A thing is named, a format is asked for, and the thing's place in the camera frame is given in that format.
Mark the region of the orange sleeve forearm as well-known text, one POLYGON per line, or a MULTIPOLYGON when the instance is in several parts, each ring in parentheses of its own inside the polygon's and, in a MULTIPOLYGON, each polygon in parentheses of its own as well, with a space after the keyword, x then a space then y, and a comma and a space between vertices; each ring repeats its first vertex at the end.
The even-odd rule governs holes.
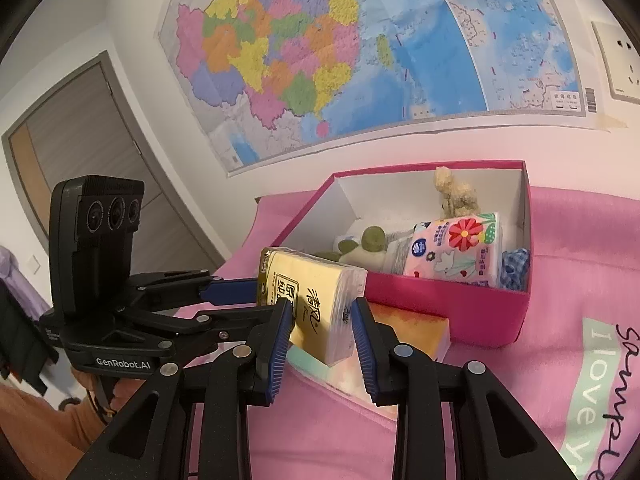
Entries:
POLYGON ((1 386, 1 477, 65 479, 105 422, 90 400, 58 411, 20 389, 1 386))

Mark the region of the left hand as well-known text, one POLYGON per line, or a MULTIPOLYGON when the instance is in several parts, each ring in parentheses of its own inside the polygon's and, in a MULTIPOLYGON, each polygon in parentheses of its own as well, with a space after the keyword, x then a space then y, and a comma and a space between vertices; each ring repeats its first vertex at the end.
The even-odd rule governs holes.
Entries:
POLYGON ((86 389, 93 411, 102 422, 110 422, 144 385, 143 379, 115 378, 111 384, 111 377, 101 378, 86 372, 71 368, 74 378, 86 389))

